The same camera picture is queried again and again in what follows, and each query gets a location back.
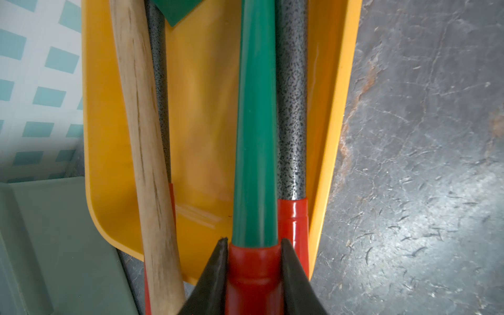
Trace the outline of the wooden handled small hoe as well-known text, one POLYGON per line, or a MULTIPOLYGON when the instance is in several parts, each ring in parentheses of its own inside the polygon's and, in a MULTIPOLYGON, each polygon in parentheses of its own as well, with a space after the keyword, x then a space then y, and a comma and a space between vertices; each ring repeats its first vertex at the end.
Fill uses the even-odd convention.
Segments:
POLYGON ((144 263, 152 314, 178 314, 185 303, 143 1, 110 1, 122 84, 144 263))

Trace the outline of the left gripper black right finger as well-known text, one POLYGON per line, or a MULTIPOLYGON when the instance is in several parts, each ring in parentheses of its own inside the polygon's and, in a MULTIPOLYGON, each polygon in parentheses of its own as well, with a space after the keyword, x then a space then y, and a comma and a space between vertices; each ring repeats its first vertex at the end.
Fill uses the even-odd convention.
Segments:
POLYGON ((284 314, 328 314, 317 298, 291 242, 281 241, 284 314))

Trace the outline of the green handled small hoe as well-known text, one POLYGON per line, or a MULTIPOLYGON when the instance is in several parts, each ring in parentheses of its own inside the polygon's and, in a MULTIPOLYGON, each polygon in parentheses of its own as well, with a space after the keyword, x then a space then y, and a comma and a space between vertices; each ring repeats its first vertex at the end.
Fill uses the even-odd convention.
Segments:
POLYGON ((232 237, 224 314, 282 314, 273 1, 243 1, 232 237))

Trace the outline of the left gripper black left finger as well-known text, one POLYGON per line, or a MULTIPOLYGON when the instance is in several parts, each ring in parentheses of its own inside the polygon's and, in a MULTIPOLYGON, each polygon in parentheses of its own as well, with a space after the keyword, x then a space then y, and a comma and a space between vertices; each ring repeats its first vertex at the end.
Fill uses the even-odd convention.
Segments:
POLYGON ((228 238, 217 242, 197 285, 178 314, 224 314, 228 238))

